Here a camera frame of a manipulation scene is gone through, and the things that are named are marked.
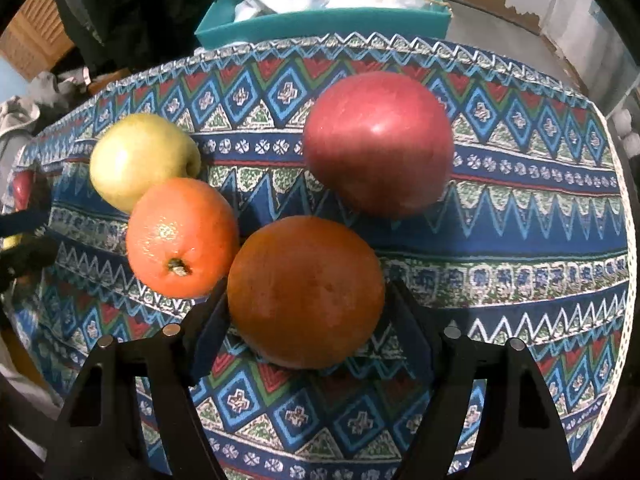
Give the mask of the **dark red apple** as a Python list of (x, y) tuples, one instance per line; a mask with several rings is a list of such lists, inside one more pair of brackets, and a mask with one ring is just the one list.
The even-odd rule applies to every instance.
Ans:
[(14, 174), (12, 188), (14, 208), (16, 211), (22, 211), (28, 208), (35, 180), (35, 171), (31, 169), (22, 170)]

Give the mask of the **small tangerine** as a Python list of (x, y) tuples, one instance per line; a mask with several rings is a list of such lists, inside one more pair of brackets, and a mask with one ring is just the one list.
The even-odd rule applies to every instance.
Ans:
[(128, 221), (126, 251), (136, 278), (168, 298), (209, 294), (239, 250), (239, 227), (228, 200), (191, 178), (152, 186)]

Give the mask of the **orange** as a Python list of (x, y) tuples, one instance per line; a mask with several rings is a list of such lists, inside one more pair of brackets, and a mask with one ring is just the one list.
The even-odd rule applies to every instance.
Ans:
[(383, 312), (378, 257), (341, 223), (286, 217), (253, 233), (228, 276), (232, 324), (273, 364), (327, 368), (360, 349)]

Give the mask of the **pile of grey clothes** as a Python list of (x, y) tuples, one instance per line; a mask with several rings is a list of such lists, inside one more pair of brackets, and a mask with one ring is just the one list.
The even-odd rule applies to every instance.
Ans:
[(1, 174), (9, 173), (15, 157), (43, 128), (73, 110), (87, 92), (87, 67), (59, 75), (41, 72), (28, 84), (24, 96), (1, 103)]

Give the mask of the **yellow apple far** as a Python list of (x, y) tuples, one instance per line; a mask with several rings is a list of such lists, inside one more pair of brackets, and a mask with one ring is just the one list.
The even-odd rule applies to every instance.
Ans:
[(131, 114), (96, 142), (89, 177), (99, 196), (129, 214), (149, 188), (171, 178), (195, 178), (201, 164), (196, 143), (178, 126), (155, 114)]

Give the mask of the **blue patterned tablecloth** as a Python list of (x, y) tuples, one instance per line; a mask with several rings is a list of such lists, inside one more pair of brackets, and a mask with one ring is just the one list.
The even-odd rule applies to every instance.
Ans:
[[(303, 161), (303, 126), (320, 94), (378, 70), (433, 92), (456, 144), (442, 198), (398, 221), (349, 210)], [(13, 165), (48, 179), (60, 251), (10, 289), (6, 314), (57, 398), (101, 336), (150, 336), (191, 307), (134, 276), (127, 218), (89, 179), (96, 142), (132, 113), (192, 136), (202, 178), (224, 194), (243, 235), (293, 214), (341, 222), (440, 324), (485, 344), (521, 339), (573, 464), (592, 455), (613, 418), (638, 288), (634, 185), (593, 102), (512, 58), (356, 32), (199, 50), (111, 84), (45, 128)]]

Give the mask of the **wooden louvered wardrobe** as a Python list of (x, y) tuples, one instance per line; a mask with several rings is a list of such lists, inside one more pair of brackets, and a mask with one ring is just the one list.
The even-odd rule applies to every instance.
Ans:
[(55, 0), (25, 0), (1, 35), (1, 54), (26, 80), (50, 72), (75, 44)]

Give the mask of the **black hanging coat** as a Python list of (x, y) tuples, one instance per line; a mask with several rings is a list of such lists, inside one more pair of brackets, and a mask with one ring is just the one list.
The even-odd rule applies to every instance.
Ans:
[(196, 48), (195, 31), (214, 0), (55, 0), (65, 33), (92, 76), (137, 73)]

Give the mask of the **teal plastic crate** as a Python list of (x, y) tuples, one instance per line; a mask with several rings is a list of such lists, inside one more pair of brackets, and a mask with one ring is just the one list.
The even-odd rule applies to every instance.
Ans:
[(215, 0), (195, 31), (200, 46), (216, 49), (229, 44), (257, 44), (266, 40), (323, 37), (335, 34), (346, 37), (353, 32), (369, 37), (403, 36), (444, 39), (452, 13), (448, 6), (436, 4), (431, 9), (330, 9), (267, 14), (246, 21), (234, 19), (235, 7), (242, 0)]

